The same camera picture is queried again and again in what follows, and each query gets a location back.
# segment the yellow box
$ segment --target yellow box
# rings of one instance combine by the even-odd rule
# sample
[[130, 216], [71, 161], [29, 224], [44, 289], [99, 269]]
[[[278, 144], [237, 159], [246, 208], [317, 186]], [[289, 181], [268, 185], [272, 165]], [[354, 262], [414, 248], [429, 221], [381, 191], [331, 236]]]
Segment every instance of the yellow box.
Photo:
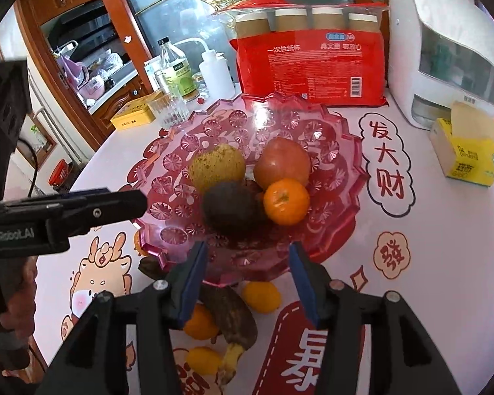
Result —
[[115, 129], [122, 130], [131, 127], [146, 125], [155, 120], [148, 101], [154, 99], [161, 91], [154, 92], [142, 98], [135, 99], [121, 108], [112, 118]]
[[[469, 137], [453, 135], [454, 118], [452, 121], [440, 118], [433, 123], [430, 141], [445, 176], [491, 186], [494, 183], [494, 139], [487, 132], [493, 127], [484, 127], [485, 122], [472, 117], [471, 109], [466, 109], [466, 117], [461, 121], [456, 116], [458, 132], [465, 132]], [[461, 127], [464, 123], [468, 129]]]

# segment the table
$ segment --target table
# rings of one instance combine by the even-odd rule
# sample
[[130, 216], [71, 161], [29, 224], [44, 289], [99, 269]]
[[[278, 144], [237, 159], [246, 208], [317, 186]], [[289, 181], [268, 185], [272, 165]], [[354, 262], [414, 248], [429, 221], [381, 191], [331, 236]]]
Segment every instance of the table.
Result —
[[[494, 373], [494, 185], [485, 188], [445, 178], [428, 132], [410, 126], [391, 95], [386, 96], [390, 106], [335, 110], [348, 120], [353, 134], [364, 137], [370, 180], [359, 195], [353, 235], [324, 266], [332, 278], [364, 293], [399, 291], [440, 349], [462, 393], [477, 394]], [[74, 190], [116, 191], [125, 185], [129, 170], [143, 158], [159, 128], [151, 123], [111, 135]], [[69, 252], [39, 259], [35, 339], [48, 362], [96, 292], [108, 289], [123, 295], [151, 282], [137, 270], [135, 232], [130, 222], [101, 227], [71, 239]], [[94, 255], [105, 243], [114, 248], [109, 261], [99, 265]], [[273, 282], [282, 293], [282, 307], [269, 315], [254, 314], [258, 340], [241, 358], [227, 394], [265, 395], [275, 387], [313, 393], [322, 343], [312, 340], [325, 334], [310, 331], [290, 274]], [[130, 393], [137, 394], [134, 328], [128, 329], [127, 340]], [[221, 336], [212, 346], [178, 331], [172, 332], [172, 344], [180, 364], [183, 349], [225, 349]], [[359, 394], [368, 393], [363, 376], [369, 376], [369, 357], [367, 336]], [[212, 378], [201, 381], [191, 371], [182, 378], [192, 388], [187, 393], [220, 393]]]

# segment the yellow tissue box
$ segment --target yellow tissue box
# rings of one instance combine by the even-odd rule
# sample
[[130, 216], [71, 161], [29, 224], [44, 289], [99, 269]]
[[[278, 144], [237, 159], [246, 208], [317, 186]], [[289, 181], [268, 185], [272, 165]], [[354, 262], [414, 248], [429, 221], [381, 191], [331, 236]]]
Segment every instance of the yellow tissue box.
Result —
[[491, 186], [494, 183], [494, 126], [485, 125], [494, 120], [480, 121], [478, 115], [473, 117], [472, 112], [479, 110], [473, 107], [465, 109], [463, 106], [469, 106], [462, 102], [456, 104], [461, 105], [461, 119], [454, 113], [452, 121], [439, 118], [430, 131], [430, 141], [441, 169], [446, 177]]
[[114, 125], [115, 129], [122, 130], [153, 122], [155, 115], [150, 110], [148, 102], [159, 93], [162, 94], [162, 92], [158, 91], [130, 101], [110, 119], [112, 125]]

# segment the human hand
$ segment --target human hand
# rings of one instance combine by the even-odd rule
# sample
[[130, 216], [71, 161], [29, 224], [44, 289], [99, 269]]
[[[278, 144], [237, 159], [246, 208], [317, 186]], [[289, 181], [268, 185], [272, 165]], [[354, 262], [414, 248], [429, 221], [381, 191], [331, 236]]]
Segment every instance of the human hand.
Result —
[[37, 284], [37, 261], [28, 257], [22, 271], [24, 280], [20, 288], [7, 302], [7, 311], [0, 315], [0, 323], [5, 329], [14, 329], [17, 338], [22, 340], [35, 332], [35, 293]]

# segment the fruit plate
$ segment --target fruit plate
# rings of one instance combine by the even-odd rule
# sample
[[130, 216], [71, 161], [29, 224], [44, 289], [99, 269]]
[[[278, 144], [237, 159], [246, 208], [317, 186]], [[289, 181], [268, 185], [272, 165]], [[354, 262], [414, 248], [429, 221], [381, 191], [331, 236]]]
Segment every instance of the fruit plate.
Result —
[[[267, 223], [251, 237], [231, 241], [203, 222], [201, 197], [192, 186], [188, 166], [194, 156], [217, 144], [230, 144], [243, 155], [247, 178], [271, 138], [298, 142], [311, 158], [308, 214], [291, 227]], [[161, 130], [130, 170], [123, 188], [138, 188], [149, 210], [134, 221], [141, 248], [169, 270], [183, 262], [195, 241], [209, 244], [206, 282], [225, 286], [241, 280], [270, 281], [288, 269], [288, 245], [301, 241], [310, 257], [322, 262], [351, 236], [359, 211], [358, 194], [367, 175], [361, 168], [361, 139], [348, 122], [320, 104], [271, 94], [220, 100], [206, 113], [168, 132]]]

